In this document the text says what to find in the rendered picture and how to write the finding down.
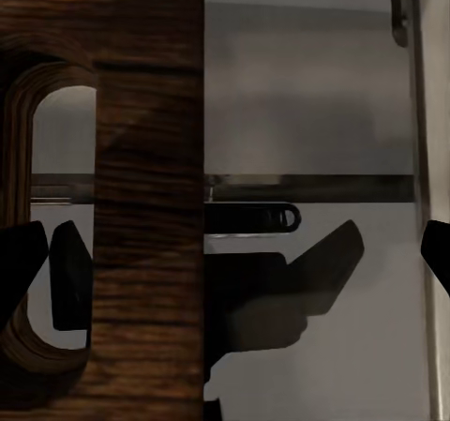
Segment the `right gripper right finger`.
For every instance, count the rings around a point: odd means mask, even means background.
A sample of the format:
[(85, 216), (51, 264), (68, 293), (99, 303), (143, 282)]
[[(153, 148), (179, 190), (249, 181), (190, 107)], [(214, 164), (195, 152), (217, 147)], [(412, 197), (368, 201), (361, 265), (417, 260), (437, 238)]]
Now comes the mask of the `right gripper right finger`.
[(421, 253), (450, 295), (450, 224), (430, 220), (422, 238)]

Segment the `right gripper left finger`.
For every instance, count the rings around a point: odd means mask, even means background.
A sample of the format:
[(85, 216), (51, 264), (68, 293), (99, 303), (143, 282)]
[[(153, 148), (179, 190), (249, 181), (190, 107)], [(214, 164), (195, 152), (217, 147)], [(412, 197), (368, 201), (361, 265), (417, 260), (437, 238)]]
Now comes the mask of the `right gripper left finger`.
[(39, 220), (0, 231), (0, 334), (48, 255)]

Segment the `cutting board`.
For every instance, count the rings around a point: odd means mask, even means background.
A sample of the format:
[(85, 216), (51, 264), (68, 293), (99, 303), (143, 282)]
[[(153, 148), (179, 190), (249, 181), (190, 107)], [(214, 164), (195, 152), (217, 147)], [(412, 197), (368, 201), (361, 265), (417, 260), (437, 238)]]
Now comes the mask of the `cutting board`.
[(204, 0), (0, 0), (4, 98), (38, 63), (96, 74), (92, 352), (0, 350), (0, 421), (203, 421)]

